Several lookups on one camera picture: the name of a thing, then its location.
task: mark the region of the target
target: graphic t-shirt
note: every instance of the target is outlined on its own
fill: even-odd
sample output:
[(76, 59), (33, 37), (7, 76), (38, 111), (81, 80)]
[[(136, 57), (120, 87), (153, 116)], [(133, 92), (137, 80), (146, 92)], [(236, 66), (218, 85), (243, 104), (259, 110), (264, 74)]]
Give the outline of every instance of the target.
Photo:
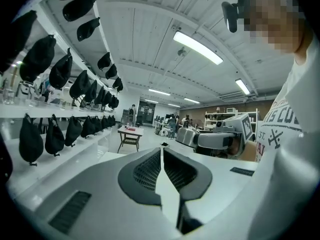
[(268, 150), (277, 150), (284, 140), (302, 133), (295, 112), (286, 100), (287, 93), (292, 90), (301, 77), (309, 70), (319, 70), (320, 48), (315, 34), (306, 51), (306, 61), (298, 65), (293, 61), (292, 69), (278, 96), (275, 98), (269, 112), (265, 115), (257, 132), (255, 160), (259, 162)]

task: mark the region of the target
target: wooden table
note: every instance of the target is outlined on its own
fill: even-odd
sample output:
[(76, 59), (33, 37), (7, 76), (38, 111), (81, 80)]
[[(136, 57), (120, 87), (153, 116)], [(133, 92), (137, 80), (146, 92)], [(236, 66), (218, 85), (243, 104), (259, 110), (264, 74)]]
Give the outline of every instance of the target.
[[(130, 127), (130, 128), (134, 128), (135, 130), (128, 130), (127, 128), (125, 128), (124, 125), (118, 129), (118, 133), (120, 133), (121, 143), (117, 153), (119, 153), (121, 146), (123, 147), (124, 144), (135, 145), (136, 151), (137, 152), (139, 151), (139, 139), (142, 135), (144, 135), (144, 129), (140, 127), (139, 128)], [(130, 137), (127, 137), (127, 135), (137, 136), (137, 138), (130, 138)]]

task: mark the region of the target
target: white ceiling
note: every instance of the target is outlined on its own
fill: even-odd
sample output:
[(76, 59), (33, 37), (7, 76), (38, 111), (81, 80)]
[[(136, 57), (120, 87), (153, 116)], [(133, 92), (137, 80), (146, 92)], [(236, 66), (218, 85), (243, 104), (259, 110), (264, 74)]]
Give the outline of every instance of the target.
[[(112, 58), (128, 89), (139, 89), (141, 98), (163, 104), (193, 105), (183, 98), (207, 104), (221, 104), (219, 96), (236, 93), (235, 83), (241, 78), (252, 94), (264, 97), (278, 92), (291, 66), (291, 55), (280, 55), (250, 39), (241, 28), (230, 33), (225, 26), (221, 3), (237, 0), (97, 0), (97, 10)], [(77, 28), (94, 19), (92, 9), (84, 17), (67, 22), (62, 14), (69, 2), (46, 0), (42, 3), (47, 14), (59, 26), (78, 55), (92, 66), (101, 78), (98, 60), (107, 52), (98, 29), (78, 42)], [(185, 47), (186, 56), (178, 56), (183, 46), (173, 40), (175, 32), (192, 37), (223, 59), (214, 64), (201, 54)], [(102, 80), (111, 86), (114, 80)], [(149, 88), (170, 93), (171, 96), (150, 93)]]

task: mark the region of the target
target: standing person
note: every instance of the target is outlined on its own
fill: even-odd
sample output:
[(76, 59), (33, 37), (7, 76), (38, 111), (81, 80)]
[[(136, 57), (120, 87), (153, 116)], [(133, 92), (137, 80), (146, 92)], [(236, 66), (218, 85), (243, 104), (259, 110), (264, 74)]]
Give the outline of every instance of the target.
[(182, 120), (181, 120), (181, 124), (182, 124), (182, 125), (184, 124), (184, 122), (186, 121), (187, 118), (189, 118), (189, 115), (188, 115), (188, 114), (186, 114), (185, 117), (182, 118)]
[(170, 119), (168, 121), (168, 125), (173, 130), (171, 138), (174, 139), (175, 138), (175, 131), (176, 131), (176, 119), (175, 119), (175, 115), (174, 114), (171, 115), (171, 117), (170, 117)]
[(182, 122), (182, 127), (183, 128), (188, 128), (189, 124), (190, 124), (190, 119), (189, 119), (189, 115), (187, 114), (185, 116), (185, 120)]
[(179, 115), (175, 116), (175, 133), (179, 130)]
[(305, 82), (304, 76), (319, 70), (320, 45), (295, 2), (238, 0), (244, 11), (245, 30), (259, 34), (281, 53), (294, 56), (292, 69), (259, 127), (256, 142), (247, 142), (240, 159), (259, 162), (265, 152), (277, 150), (285, 140), (302, 132), (287, 97), (293, 99), (295, 86)]
[(133, 104), (130, 108), (129, 108), (129, 126), (135, 126), (136, 125), (136, 114), (137, 114), (137, 110), (136, 110), (136, 105)]

